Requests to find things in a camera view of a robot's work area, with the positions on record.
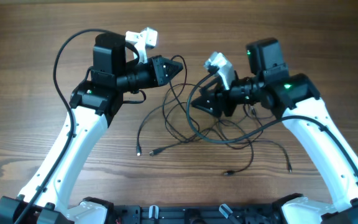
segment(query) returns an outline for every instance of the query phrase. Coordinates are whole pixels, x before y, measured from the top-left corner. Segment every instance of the wood grain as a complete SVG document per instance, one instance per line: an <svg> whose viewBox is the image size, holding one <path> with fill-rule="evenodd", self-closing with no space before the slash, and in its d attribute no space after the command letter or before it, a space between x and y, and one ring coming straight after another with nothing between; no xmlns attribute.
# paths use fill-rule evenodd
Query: wood grain
<svg viewBox="0 0 358 224"><path fill-rule="evenodd" d="M291 74L307 74L319 88L333 120L358 154L358 1L189 1L31 4L0 6L0 198L15 197L41 165L65 119L55 92L52 67L61 44L91 27L124 34L152 26L159 43L150 55L186 58L189 82L206 75L204 61L223 52L241 77L250 75L244 51L248 42L276 37ZM96 34L70 43L58 66L65 96L92 64ZM174 79L182 82L183 74ZM233 177L222 171L242 167L249 149L232 151L206 142L169 149L156 157L135 155L136 131L143 117L162 102L167 86L146 90L147 102L124 105L95 146L78 178L70 203L87 196L115 204L210 205L271 202L293 192L330 202L328 190L298 141L281 125L264 137L288 150L293 173L275 146L255 145L249 170ZM190 92L186 89L183 100ZM137 96L126 95L126 98ZM213 120L192 114L203 126ZM242 116L237 110L233 120ZM189 136L185 116L172 119ZM251 131L255 124L244 121ZM227 130L230 137L238 132ZM160 112L142 132L144 152L175 142Z"/></svg>

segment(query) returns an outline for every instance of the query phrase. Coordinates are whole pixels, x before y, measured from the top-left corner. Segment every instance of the robotic arm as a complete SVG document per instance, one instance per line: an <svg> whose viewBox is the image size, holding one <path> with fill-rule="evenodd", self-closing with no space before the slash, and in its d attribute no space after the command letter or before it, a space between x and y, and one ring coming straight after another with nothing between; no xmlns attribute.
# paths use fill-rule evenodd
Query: robotic arm
<svg viewBox="0 0 358 224"><path fill-rule="evenodd" d="M358 223L358 157L335 127L308 77L303 74L289 76L275 39L247 46L251 72L255 75L252 78L239 79L225 56L213 53L204 66L216 78L202 87L201 96L191 105L216 117L223 113L231 116L236 105L245 103L261 103L271 110L310 155L328 186L333 205L294 194L272 204L231 208L226 204L200 208L158 208L156 205L141 208L85 198L79 206L69 209L75 180L93 146L125 103L123 94L166 85L183 69L181 63L161 56L147 58L146 49L155 47L156 43L157 31L150 28L140 33L127 32L126 36L108 32L96 37L93 66L88 70L91 81L85 78L71 94L75 125L67 150L53 169L69 136L69 114L55 144L29 183L15 199L3 197L0 200L0 223ZM133 61L126 62L126 48L134 52ZM322 126L303 119L286 119L294 116L306 116ZM328 133L334 135L342 148ZM40 189L51 170L53 174L47 185Z"/></svg>

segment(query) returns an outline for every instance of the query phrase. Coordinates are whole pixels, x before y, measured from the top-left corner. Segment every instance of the wooden table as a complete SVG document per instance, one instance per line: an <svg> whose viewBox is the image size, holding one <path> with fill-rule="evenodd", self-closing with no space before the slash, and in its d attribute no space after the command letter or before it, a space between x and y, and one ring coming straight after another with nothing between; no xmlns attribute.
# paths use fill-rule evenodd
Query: wooden table
<svg viewBox="0 0 358 224"><path fill-rule="evenodd" d="M282 45L291 74L303 72L318 87L342 134L358 154L358 1L185 1L33 4L0 6L0 198L15 197L33 176L52 146L65 119L65 108L52 81L52 67L62 43L73 33L103 28L125 34L146 26L159 31L149 55L186 58L189 82L206 75L204 61L223 52L240 77L250 75L244 46L266 37ZM66 97L92 65L96 33L76 38L64 50L58 82ZM174 79L183 82L181 73ZM294 192L330 202L328 190L298 141L281 124L264 138L282 143L293 173L274 145L255 144L249 170L232 177L222 171L245 166L250 150L198 142L177 146L156 157L147 153L175 142L160 113L141 135L144 156L135 154L135 137L143 117L162 103L168 87L146 90L147 102L124 105L94 147L70 203L87 196L117 205L217 205L272 202ZM183 100L190 89L186 89ZM125 95L135 99L138 96ZM268 111L259 109L261 114ZM193 110L203 126L213 119ZM233 116L242 116L238 109ZM180 110L172 122L189 136ZM246 131L255 129L244 121ZM234 129L230 137L238 136Z"/></svg>

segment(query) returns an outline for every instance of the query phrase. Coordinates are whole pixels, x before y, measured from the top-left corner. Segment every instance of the brown tabletop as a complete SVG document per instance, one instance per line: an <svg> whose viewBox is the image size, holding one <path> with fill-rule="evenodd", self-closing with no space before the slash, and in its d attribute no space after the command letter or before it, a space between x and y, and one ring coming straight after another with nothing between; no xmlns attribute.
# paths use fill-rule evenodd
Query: brown tabletop
<svg viewBox="0 0 358 224"><path fill-rule="evenodd" d="M250 76L245 44L276 37L292 75L307 74L318 87L334 122L358 155L358 1L185 1L31 4L0 6L0 198L15 197L41 165L58 136L66 116L52 81L53 62L62 43L73 33L103 28L125 34L151 26L159 42L149 56L186 59L188 81L206 75L203 64L213 51L222 52L240 77ZM76 38L64 50L58 82L68 98L92 65L97 33ZM179 74L173 84L183 82ZM316 167L295 137L282 124L263 138L285 146L293 173L274 145L256 144L251 167L232 177L228 169L241 168L249 148L234 151L206 142L185 144L155 157L147 153L175 143L158 111L140 137L142 157L135 154L136 132L143 117L160 105L168 86L146 90L147 101L124 105L107 133L96 144L71 195L76 205L87 196L116 205L219 205L272 202L295 192L330 202ZM190 89L181 97L184 101ZM126 99L140 96L125 94ZM262 115L268 111L257 107ZM192 114L203 127L213 118ZM231 118L240 119L237 109ZM172 123L183 134L191 130L176 110ZM255 129L243 121L246 131ZM231 138L239 135L228 129Z"/></svg>

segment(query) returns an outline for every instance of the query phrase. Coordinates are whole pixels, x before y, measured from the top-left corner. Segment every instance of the white bracket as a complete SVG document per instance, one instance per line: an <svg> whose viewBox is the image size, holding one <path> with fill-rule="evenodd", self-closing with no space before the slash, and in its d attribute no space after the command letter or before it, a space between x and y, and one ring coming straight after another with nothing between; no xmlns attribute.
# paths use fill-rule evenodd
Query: white bracket
<svg viewBox="0 0 358 224"><path fill-rule="evenodd" d="M126 32L125 40L135 45L139 53L139 63L147 62L146 49L153 49L157 45L157 36L158 32L149 27L146 27L140 33Z"/></svg>

